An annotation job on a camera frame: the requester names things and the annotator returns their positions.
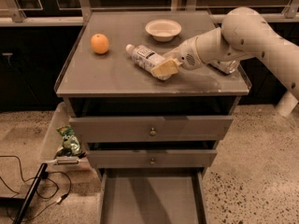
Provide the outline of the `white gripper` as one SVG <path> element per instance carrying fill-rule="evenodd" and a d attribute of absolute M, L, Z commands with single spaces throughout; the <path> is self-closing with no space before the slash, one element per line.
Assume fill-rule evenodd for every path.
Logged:
<path fill-rule="evenodd" d="M 198 37 L 185 40 L 178 48 L 174 48 L 164 54 L 165 58 L 171 58 L 151 69 L 155 77 L 169 77 L 179 71 L 180 62 L 186 70 L 194 70 L 203 67 L 205 64 L 200 59 L 197 50 Z"/>

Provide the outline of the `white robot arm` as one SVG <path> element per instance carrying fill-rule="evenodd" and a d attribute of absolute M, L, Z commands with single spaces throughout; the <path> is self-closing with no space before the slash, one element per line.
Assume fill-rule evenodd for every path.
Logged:
<path fill-rule="evenodd" d="M 230 11 L 222 25 L 185 40 L 164 55 L 166 60 L 150 70 L 168 77 L 207 64 L 231 74 L 239 63 L 255 57 L 299 100 L 299 47 L 278 35 L 262 15 L 248 7 Z"/>

